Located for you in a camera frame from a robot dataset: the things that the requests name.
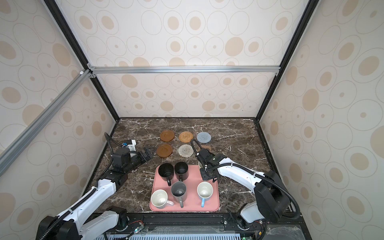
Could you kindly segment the multicolour woven coaster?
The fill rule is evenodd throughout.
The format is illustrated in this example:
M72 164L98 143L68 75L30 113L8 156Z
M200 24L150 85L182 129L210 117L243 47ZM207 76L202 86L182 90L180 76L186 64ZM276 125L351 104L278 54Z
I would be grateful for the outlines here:
M178 153L183 158L189 158L194 154L194 151L191 145L182 145L178 148Z

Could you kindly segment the blue woven coaster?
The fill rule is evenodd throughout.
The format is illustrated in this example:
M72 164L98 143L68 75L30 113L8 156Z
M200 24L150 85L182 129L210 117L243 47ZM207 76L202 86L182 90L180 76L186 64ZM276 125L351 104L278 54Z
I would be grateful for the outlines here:
M197 140L200 143L206 144L209 143L212 139L212 136L207 132L200 132L197 134Z

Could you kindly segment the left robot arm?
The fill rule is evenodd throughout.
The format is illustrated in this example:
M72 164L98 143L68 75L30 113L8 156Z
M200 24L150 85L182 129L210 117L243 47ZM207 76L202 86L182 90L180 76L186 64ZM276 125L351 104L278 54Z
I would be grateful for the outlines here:
M55 217L45 217L38 226L38 240L93 240L110 229L124 231L129 224L126 209L110 207L93 220L89 217L127 181L128 176L154 157L154 148L136 149L128 140L111 150L111 160L84 196Z

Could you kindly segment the cork paw coaster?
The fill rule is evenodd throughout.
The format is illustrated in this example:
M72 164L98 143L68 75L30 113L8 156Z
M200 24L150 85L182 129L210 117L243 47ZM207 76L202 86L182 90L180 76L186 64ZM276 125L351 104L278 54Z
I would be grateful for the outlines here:
M207 146L207 145L202 145L202 148L203 149L207 149L208 151L212 151L212 147L211 146Z

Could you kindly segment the brown wooden coaster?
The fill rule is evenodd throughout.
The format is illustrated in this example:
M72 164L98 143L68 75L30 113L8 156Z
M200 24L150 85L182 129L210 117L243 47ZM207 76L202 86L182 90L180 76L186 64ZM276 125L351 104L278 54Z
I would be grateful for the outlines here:
M173 148L169 144L161 144L156 150L156 154L160 158L167 158L173 153Z
M174 137L175 137L175 133L172 130L165 130L165 131L162 131L160 134L161 141L165 143L172 141Z

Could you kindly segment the black mug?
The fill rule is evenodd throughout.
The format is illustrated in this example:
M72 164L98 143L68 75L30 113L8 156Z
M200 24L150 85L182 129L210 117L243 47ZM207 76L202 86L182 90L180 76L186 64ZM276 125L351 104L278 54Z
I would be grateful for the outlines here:
M181 182L185 181L189 176L189 167L185 162L178 162L175 165L175 175Z
M174 166L170 163L164 163L159 166L158 173L160 177L167 182L168 186L172 185L172 180L175 175Z

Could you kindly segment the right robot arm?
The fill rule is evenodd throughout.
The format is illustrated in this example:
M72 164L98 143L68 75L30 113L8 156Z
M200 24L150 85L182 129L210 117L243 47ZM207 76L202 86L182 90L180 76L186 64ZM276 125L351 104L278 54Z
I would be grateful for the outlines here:
M247 230L253 222L263 219L277 222L280 218L296 220L301 216L298 202L284 187L277 173L257 172L223 154L214 155L195 139L190 144L197 160L203 165L200 173L204 181L216 182L220 177L227 177L255 195L254 202L243 205L233 216L240 229Z

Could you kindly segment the woven rattan coaster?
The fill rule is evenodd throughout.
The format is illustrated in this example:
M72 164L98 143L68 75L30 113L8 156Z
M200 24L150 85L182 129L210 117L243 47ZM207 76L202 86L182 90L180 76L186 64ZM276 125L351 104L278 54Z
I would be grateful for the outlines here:
M179 140L182 143L190 143L193 138L194 138L194 135L188 131L184 131L179 135Z

